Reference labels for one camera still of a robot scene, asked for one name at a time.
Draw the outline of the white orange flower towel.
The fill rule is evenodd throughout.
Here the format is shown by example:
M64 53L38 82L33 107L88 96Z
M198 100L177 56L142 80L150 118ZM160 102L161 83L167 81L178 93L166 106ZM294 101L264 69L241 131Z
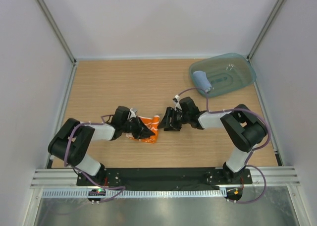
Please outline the white orange flower towel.
M152 118L136 116L129 122L126 137L139 142L154 144L158 139L159 122L159 115L154 115Z

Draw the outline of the blue terry towel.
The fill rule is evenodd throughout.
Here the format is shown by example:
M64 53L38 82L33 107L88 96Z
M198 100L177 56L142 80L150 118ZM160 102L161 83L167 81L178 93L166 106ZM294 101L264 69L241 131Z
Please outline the blue terry towel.
M212 85L209 82L205 72L201 70L193 72L192 79L195 86L202 89L205 93L208 93L212 90Z

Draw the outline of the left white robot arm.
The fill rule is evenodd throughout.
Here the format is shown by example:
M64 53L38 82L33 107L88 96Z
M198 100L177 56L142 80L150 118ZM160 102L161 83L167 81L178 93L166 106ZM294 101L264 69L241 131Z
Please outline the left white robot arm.
M48 152L72 167L88 175L93 186L104 183L106 170L103 164L91 157L87 151L92 141L113 141L127 134L132 140L155 143L158 138L160 117L136 115L134 109L118 106L114 114L101 117L101 123L81 122L69 118L48 145Z

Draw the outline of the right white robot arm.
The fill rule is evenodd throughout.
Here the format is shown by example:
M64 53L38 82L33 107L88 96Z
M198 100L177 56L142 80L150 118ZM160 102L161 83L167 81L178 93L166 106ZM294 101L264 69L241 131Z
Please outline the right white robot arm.
M224 128L234 149L223 164L223 179L228 184L239 181L251 153L269 135L266 124L243 104L230 110L211 112L199 110L190 97L181 99L176 95L173 102L175 106L166 108L158 128L164 131L180 131L184 124L198 130Z

